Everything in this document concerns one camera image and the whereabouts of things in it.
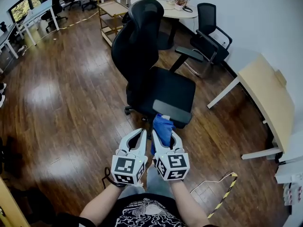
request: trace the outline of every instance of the round table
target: round table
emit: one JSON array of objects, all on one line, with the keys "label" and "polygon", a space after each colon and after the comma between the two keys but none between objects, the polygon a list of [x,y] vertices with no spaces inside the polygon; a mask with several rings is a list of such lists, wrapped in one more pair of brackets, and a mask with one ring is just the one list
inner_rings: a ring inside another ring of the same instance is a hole
[{"label": "round table", "polygon": [[[131,0],[131,4],[140,1],[140,0]],[[159,31],[158,35],[158,49],[159,50],[168,50],[174,45],[174,37],[176,34],[176,30],[178,27],[179,19],[183,18],[195,18],[198,16],[197,8],[194,6],[189,6],[193,12],[189,13],[184,10],[178,11],[175,9],[174,4],[169,4],[167,1],[170,0],[157,0],[164,8],[164,17],[169,17],[172,19],[172,26],[170,35],[167,33],[164,33],[162,31]]]}]

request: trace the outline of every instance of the hardwood floor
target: hardwood floor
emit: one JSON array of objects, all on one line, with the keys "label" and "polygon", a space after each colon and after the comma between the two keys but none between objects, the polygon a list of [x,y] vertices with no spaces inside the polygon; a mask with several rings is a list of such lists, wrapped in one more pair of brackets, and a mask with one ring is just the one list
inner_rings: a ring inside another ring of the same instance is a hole
[{"label": "hardwood floor", "polygon": [[[69,19],[59,26],[95,12],[82,12],[75,6],[62,13]],[[45,34],[43,26],[42,22],[38,31],[31,28],[35,39]],[[24,188],[38,187],[57,212],[79,215],[103,190],[104,167],[110,166],[120,139],[134,129],[147,128],[139,113],[124,114],[126,80],[115,68],[99,27],[94,16],[54,32],[14,60],[1,76],[8,87],[0,109],[0,136],[12,136],[15,151],[23,155],[18,182]],[[169,29],[169,23],[163,21],[161,30]],[[177,45],[190,47],[189,39],[186,32],[177,31]],[[27,35],[26,44],[31,45]],[[160,51],[156,65],[169,69],[177,58],[173,49]],[[236,86],[209,110],[206,105],[233,79],[226,69],[215,66],[213,75],[203,80],[186,66],[177,73],[196,83],[192,121],[176,130],[191,164],[186,186],[191,190],[204,180],[219,180],[231,171],[239,175],[211,223],[282,226],[288,214],[282,186],[274,178],[277,165],[265,158],[241,160],[242,154],[265,148],[267,130],[253,103]],[[209,214],[231,182],[232,178],[227,178],[222,183],[205,183],[193,196]]]}]

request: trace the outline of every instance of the grey pants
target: grey pants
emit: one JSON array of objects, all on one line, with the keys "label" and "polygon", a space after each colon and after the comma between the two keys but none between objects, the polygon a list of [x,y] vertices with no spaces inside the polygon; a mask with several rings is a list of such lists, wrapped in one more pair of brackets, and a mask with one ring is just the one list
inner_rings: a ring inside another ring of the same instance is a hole
[{"label": "grey pants", "polygon": [[[171,192],[169,183],[167,181],[164,181],[162,176],[158,174],[157,168],[155,166],[151,166],[147,169],[146,192],[175,199],[174,195]],[[129,185],[123,190],[118,199],[146,192],[141,186],[137,187]]]}]

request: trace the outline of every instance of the blue towel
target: blue towel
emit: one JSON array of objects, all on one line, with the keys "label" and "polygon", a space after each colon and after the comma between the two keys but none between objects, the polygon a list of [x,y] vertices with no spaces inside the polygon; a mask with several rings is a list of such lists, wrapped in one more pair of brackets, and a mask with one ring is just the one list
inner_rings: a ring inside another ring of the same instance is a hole
[{"label": "blue towel", "polygon": [[[159,136],[164,146],[170,146],[170,137],[172,129],[175,127],[174,123],[170,120],[163,119],[161,114],[157,114],[153,120],[153,129]],[[155,146],[151,144],[151,154],[154,156],[156,153]]]}]

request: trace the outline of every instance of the wooden cart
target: wooden cart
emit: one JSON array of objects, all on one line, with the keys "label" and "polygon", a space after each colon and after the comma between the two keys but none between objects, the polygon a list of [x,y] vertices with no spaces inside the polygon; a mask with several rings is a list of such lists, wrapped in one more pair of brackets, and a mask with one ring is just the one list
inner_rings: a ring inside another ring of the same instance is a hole
[{"label": "wooden cart", "polygon": [[122,17],[128,12],[128,8],[115,0],[103,3],[100,3],[100,1],[97,0],[101,34],[108,44],[112,46],[116,35],[123,27]]}]

